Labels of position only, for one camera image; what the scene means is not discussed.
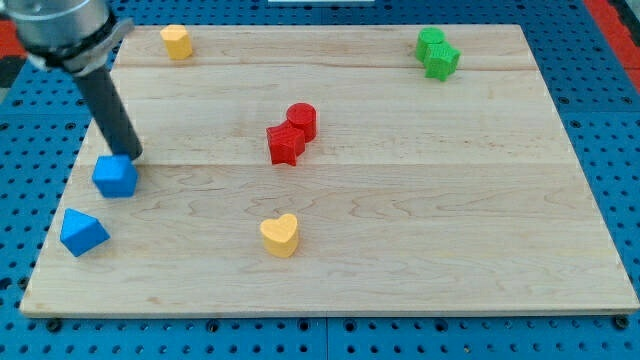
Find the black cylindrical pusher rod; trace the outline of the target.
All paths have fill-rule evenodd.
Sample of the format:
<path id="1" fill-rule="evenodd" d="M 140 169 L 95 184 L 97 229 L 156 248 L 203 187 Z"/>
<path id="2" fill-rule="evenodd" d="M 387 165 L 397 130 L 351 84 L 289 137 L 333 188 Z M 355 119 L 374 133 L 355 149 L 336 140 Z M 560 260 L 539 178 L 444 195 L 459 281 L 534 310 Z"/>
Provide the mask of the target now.
<path id="1" fill-rule="evenodd" d="M 143 153 L 140 139 L 126 112 L 109 70 L 101 66 L 74 82 L 111 153 L 136 160 Z"/>

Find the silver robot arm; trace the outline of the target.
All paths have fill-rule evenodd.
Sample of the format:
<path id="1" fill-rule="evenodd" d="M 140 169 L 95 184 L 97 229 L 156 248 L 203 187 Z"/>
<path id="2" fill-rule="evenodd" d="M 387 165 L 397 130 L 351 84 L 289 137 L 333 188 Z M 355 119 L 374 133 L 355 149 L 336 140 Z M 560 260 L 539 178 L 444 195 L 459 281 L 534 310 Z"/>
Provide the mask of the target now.
<path id="1" fill-rule="evenodd" d="M 106 67 L 134 21 L 104 0 L 1 0 L 1 13 L 36 67 L 74 78 L 111 152 L 137 159 L 143 147 Z"/>

